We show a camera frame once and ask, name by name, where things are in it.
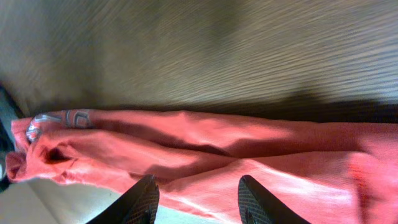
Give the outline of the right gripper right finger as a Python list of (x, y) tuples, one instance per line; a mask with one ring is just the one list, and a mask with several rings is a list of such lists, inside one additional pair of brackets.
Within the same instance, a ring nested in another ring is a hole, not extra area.
[(250, 175), (239, 180), (238, 207), (243, 224), (309, 224)]

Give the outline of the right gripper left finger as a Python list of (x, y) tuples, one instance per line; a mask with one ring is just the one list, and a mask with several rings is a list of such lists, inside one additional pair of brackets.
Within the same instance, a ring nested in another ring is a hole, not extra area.
[(159, 198), (154, 176), (146, 175), (87, 224), (154, 224)]

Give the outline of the red printed t-shirt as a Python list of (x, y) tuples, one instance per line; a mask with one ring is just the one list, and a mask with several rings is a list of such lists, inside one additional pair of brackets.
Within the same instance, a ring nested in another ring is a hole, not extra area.
[(310, 223), (397, 222), (397, 125), (190, 111), (65, 110), (12, 122), (13, 182), (124, 193), (153, 175), (162, 206), (238, 223), (250, 175)]

